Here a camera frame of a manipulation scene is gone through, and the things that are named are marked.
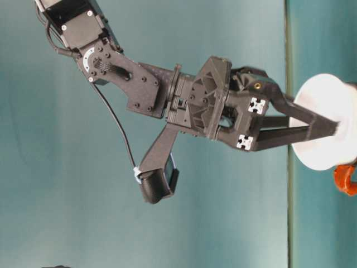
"wire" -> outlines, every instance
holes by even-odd
[[[98,96],[101,98],[101,100],[104,102],[105,106],[108,108],[108,110],[110,112],[110,115],[115,120],[120,132],[123,135],[125,146],[126,146],[126,149],[127,149],[127,152],[128,152],[128,156],[129,156],[129,160],[130,160],[133,168],[136,167],[136,164],[135,164],[135,161],[134,161],[134,157],[133,157],[133,154],[132,154],[132,150],[130,148],[130,144],[129,144],[129,141],[128,141],[127,134],[125,133],[125,130],[124,130],[122,124],[120,123],[117,115],[115,114],[115,112],[113,111],[113,108],[110,106],[109,102],[107,101],[107,99],[105,98],[103,93],[99,90],[99,88],[93,83],[90,83],[90,85],[94,89],[94,91],[98,94]]]
[[[65,56],[70,56],[70,57],[73,57],[73,58],[77,58],[78,56],[80,56],[79,53],[76,53],[76,52],[73,52],[71,50],[67,50],[67,49],[62,49],[60,47],[57,47],[52,38],[51,38],[51,33],[54,34],[54,36],[57,38],[57,40],[64,46],[63,44],[63,41],[61,39],[61,37],[58,35],[58,33],[51,27],[51,23],[50,21],[46,21],[44,18],[41,17],[41,14],[40,14],[40,9],[38,8],[37,4],[35,3],[35,6],[36,6],[36,16],[38,18],[38,20],[46,27],[46,37],[50,43],[50,45],[54,48],[54,50],[59,53],[59,54],[62,54],[62,55],[65,55]],[[99,90],[99,88],[95,85],[95,84],[92,84],[90,83],[91,87],[94,89],[94,91],[98,94],[99,98],[101,98],[101,100],[103,101],[103,103],[105,104],[105,106],[108,108],[109,112],[110,112],[110,115],[113,117],[113,119],[115,120],[120,132],[122,133],[123,135],[123,139],[124,139],[124,143],[125,143],[125,146],[126,146],[126,149],[127,149],[127,152],[128,152],[128,156],[129,156],[129,160],[134,167],[136,167],[136,164],[135,164],[135,161],[134,161],[134,157],[133,157],[133,154],[132,154],[132,150],[130,148],[130,144],[129,144],[129,141],[128,141],[128,137],[127,137],[127,134],[125,133],[125,130],[122,126],[122,124],[120,123],[117,115],[115,114],[112,106],[110,106],[109,102],[107,101],[107,99],[105,98],[105,96],[103,95],[103,93]]]
[[[71,57],[71,58],[75,58],[75,59],[81,57],[80,53],[77,53],[77,52],[74,52],[74,51],[68,50],[68,49],[62,49],[62,48],[56,46],[55,43],[53,42],[52,38],[51,38],[50,29],[51,29],[51,22],[47,21],[46,22],[46,37],[47,37],[50,45],[53,47],[53,49],[58,54],[61,54],[61,55],[67,56],[67,57]]]
[[[36,2],[35,2],[35,10],[36,10],[36,16],[37,16],[38,20],[42,23],[42,25],[45,26],[46,20],[44,18],[42,18],[41,14],[40,14],[40,9],[38,8]],[[64,46],[63,40],[61,39],[59,34],[52,27],[50,28],[50,31],[56,37],[58,42],[61,43],[62,46]]]

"black plastic part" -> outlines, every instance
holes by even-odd
[[[165,125],[162,132],[151,145],[145,154],[139,169],[142,173],[162,169],[165,171],[171,159],[171,151],[175,143],[178,131],[173,129],[170,124]]]
[[[288,127],[289,117],[287,116],[265,116],[262,128]]]
[[[259,133],[254,151],[270,149],[296,142],[315,140],[332,136],[337,129],[338,122],[334,122],[313,111],[296,105],[284,97],[277,85],[264,92],[272,102],[274,108],[307,124],[305,127],[292,127],[275,130],[262,130]]]
[[[84,57],[77,64],[87,79],[92,78],[95,84],[115,84],[128,97],[127,110],[162,118],[165,100],[158,100],[165,98],[165,95],[158,95],[161,81],[149,70],[115,51],[105,39],[99,39],[80,51]],[[88,61],[88,66],[84,66],[84,61]]]
[[[87,10],[94,14],[100,13],[99,6],[95,0],[39,0],[42,3],[45,16],[51,24],[61,32],[61,26],[67,21],[75,18]]]
[[[144,173],[140,176],[140,185],[144,200],[150,204],[156,204],[163,198],[173,196],[176,189],[179,171],[174,169],[169,179],[166,178],[163,169]]]
[[[66,23],[67,30],[62,34],[70,49],[80,49],[103,35],[97,18],[94,15],[88,16],[87,11]]]

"teal background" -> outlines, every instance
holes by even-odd
[[[265,69],[284,89],[278,0],[99,0],[126,55],[197,73],[210,55]],[[287,267],[287,149],[245,154],[180,135],[176,195],[145,204],[121,136],[31,1],[0,12],[0,267]],[[164,121],[125,111],[139,162]]]
[[[289,84],[319,73],[357,81],[357,2],[287,1]],[[357,202],[338,192],[333,169],[304,167],[291,153],[291,267],[357,267]]]

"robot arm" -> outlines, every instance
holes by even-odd
[[[147,202],[170,197],[178,170],[171,150],[179,132],[218,140],[243,151],[259,151],[331,136],[337,123],[293,103],[261,70],[232,69],[227,59],[212,56],[197,75],[135,63],[115,39],[95,0],[36,0],[47,18],[47,36],[56,32],[92,85],[114,83],[128,97],[127,110],[161,119],[164,127],[135,167]],[[284,114],[267,117],[269,104]],[[289,117],[306,123],[288,128]]]

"orange handle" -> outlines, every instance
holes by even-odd
[[[355,169],[355,166],[341,165],[338,166],[334,172],[337,188],[350,197],[357,194],[357,183],[351,181]]]

